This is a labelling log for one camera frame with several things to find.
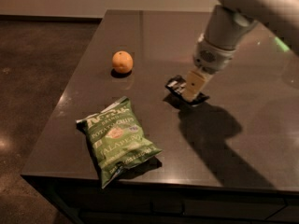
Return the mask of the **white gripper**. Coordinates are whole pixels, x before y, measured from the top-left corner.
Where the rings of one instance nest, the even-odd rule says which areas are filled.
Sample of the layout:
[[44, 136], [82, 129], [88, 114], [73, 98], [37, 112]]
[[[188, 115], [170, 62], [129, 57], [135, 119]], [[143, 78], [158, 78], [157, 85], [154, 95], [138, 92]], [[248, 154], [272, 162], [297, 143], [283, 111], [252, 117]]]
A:
[[234, 49], [218, 48], [209, 43], [204, 35], [200, 35], [193, 53], [193, 61], [198, 68], [187, 74], [182, 98], [187, 102], [192, 102], [209, 80], [213, 78], [210, 74], [223, 70], [233, 59], [234, 55]]

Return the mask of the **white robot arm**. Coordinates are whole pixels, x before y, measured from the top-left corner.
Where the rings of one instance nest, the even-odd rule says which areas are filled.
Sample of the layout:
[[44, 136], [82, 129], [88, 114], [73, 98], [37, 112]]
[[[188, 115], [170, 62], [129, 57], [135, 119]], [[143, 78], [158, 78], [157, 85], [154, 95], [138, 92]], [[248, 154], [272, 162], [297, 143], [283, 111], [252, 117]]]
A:
[[184, 100], [191, 102], [234, 57], [238, 44], [259, 22], [299, 53], [299, 0], [218, 0], [199, 37], [187, 75]]

